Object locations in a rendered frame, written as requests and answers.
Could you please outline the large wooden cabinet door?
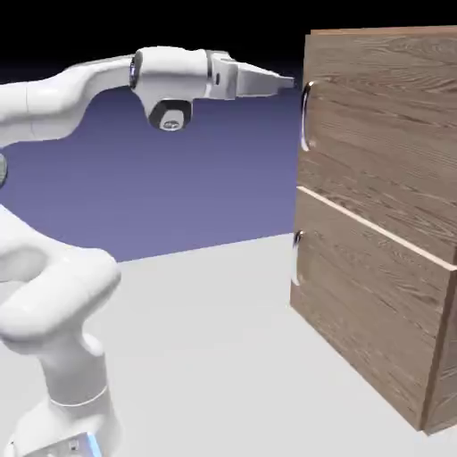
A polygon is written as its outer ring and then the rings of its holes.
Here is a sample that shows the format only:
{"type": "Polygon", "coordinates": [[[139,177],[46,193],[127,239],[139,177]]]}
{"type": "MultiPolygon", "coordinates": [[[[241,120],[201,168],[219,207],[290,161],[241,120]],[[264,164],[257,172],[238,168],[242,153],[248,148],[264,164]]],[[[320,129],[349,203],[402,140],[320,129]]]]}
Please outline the large wooden cabinet door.
{"type": "Polygon", "coordinates": [[[457,26],[314,30],[297,181],[457,264],[457,26]]]}

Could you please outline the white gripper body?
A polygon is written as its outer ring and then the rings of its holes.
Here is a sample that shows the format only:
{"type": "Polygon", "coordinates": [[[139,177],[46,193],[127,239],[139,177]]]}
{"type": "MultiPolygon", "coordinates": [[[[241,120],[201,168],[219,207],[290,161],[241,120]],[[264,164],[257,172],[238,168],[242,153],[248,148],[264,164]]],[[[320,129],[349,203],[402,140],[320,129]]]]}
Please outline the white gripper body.
{"type": "Polygon", "coordinates": [[[245,62],[237,64],[237,96],[272,96],[279,86],[277,73],[245,62]]]}

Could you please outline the wooden cabinet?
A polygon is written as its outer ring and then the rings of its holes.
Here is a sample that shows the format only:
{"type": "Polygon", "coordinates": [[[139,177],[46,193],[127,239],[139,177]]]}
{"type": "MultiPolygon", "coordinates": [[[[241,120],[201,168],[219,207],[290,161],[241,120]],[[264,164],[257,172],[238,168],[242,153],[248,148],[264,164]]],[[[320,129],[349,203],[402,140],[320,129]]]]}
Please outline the wooden cabinet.
{"type": "Polygon", "coordinates": [[[307,36],[290,300],[414,428],[457,426],[457,25],[307,36]]]}

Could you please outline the small wooden cabinet door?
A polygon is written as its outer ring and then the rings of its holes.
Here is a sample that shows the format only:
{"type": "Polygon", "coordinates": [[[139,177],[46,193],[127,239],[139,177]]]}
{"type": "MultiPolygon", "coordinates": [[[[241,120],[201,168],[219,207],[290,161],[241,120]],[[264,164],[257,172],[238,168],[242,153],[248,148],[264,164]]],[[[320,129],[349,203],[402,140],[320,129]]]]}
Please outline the small wooden cabinet door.
{"type": "Polygon", "coordinates": [[[457,265],[305,187],[292,307],[414,428],[457,426],[457,265]]]}

